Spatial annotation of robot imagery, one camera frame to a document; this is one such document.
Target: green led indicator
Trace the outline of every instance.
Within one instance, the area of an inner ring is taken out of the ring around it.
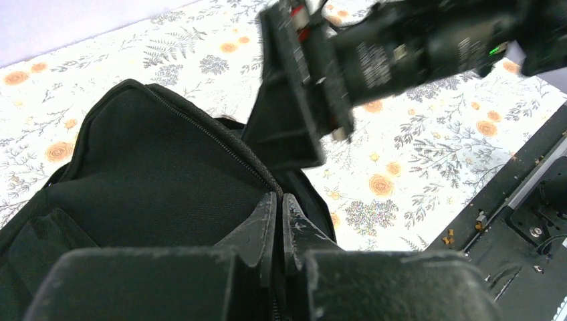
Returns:
[[[490,51],[489,56],[494,56],[495,54],[498,54],[498,50],[500,50],[500,47],[496,47],[496,48],[492,49]]]

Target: garment pocket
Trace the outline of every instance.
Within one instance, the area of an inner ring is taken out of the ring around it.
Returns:
[[[34,295],[53,264],[65,253],[96,243],[61,209],[30,219],[8,252],[8,263]]]

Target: white surface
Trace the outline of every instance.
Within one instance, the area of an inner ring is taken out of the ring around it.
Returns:
[[[1,0],[0,67],[198,0]]]

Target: floral tablecloth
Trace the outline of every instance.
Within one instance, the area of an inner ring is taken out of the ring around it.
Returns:
[[[369,0],[330,1],[334,23]],[[0,70],[0,227],[68,162],[86,112],[123,79],[158,82],[213,116],[246,122],[260,85],[263,0],[202,0]],[[563,104],[511,61],[355,109],[352,144],[325,138],[306,170],[344,249],[419,250]]]

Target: screw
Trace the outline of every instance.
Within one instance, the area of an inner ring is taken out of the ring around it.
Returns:
[[[532,234],[533,237],[539,237],[543,234],[544,232],[542,231],[542,229],[540,229],[539,227],[531,227],[530,228],[530,234]]]

